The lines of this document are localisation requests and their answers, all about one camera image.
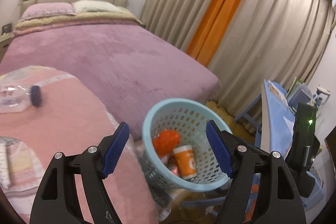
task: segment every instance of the white pillow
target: white pillow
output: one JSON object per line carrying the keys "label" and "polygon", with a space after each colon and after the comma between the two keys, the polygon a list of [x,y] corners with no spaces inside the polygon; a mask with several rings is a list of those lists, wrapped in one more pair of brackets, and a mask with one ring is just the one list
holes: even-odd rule
{"label": "white pillow", "polygon": [[80,0],[80,1],[72,3],[72,6],[76,13],[85,13],[85,12],[121,13],[120,9],[118,9],[116,6],[106,1]]}

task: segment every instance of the orange curtain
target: orange curtain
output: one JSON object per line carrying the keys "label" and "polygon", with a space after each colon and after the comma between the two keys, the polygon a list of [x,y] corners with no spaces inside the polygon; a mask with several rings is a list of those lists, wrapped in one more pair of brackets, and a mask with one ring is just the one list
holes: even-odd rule
{"label": "orange curtain", "polygon": [[204,66],[214,56],[241,0],[212,0],[186,53]]}

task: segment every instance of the orange and white canister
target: orange and white canister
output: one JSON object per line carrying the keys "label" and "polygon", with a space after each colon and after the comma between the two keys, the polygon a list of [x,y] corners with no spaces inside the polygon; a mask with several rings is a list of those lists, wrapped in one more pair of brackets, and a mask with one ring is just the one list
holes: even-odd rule
{"label": "orange and white canister", "polygon": [[173,150],[181,177],[190,180],[197,176],[192,145],[183,145]]}

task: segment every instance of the metal screw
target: metal screw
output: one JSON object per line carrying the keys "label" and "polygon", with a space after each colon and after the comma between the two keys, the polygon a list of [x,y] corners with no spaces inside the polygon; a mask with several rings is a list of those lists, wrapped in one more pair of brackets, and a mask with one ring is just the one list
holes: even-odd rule
{"label": "metal screw", "polygon": [[272,155],[274,158],[277,158],[277,159],[281,157],[281,154],[278,151],[274,151]]}
{"label": "metal screw", "polygon": [[244,145],[238,146],[238,151],[240,152],[246,152],[247,148]]}
{"label": "metal screw", "polygon": [[91,146],[91,147],[89,147],[89,149],[87,150],[89,153],[95,153],[95,152],[97,152],[97,147],[95,147],[95,146]]}
{"label": "metal screw", "polygon": [[55,157],[55,159],[58,160],[58,159],[62,158],[62,156],[63,156],[63,154],[61,152],[58,152],[58,153],[55,154],[54,157]]}

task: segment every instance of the basket rim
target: basket rim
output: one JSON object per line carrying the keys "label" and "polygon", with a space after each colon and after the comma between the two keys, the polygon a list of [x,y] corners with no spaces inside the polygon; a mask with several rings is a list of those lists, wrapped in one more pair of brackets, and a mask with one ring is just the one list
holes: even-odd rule
{"label": "basket rim", "polygon": [[145,132],[150,132],[151,130],[151,123],[154,115],[157,113],[157,111],[162,108],[163,106],[171,103],[178,103],[178,102],[184,102],[184,103],[190,103],[193,105],[197,105],[198,107],[201,107],[209,112],[211,112],[219,121],[223,122],[223,125],[225,127],[225,130],[228,131],[229,133],[232,134],[230,128],[227,126],[227,124],[223,121],[223,119],[218,116],[214,111],[206,107],[205,105],[202,105],[199,102],[189,100],[189,99],[184,99],[184,98],[171,98],[171,99],[166,99],[163,101],[160,101],[156,105],[154,105],[150,111],[147,113],[146,118],[144,120],[143,126],[142,126],[142,141],[143,144],[146,148],[147,155],[149,159],[152,161],[154,164],[155,168],[157,168],[165,178],[173,182],[174,184],[185,188],[190,191],[195,191],[195,192],[206,192],[206,191],[212,191],[215,190],[221,186],[223,186],[228,180],[228,176],[225,174],[225,176],[215,182],[208,183],[208,184],[197,184],[193,182],[186,181],[182,178],[179,178],[172,174],[169,169],[161,162],[159,156],[156,154],[154,150],[154,146],[152,144],[152,138],[150,134],[145,134]]}

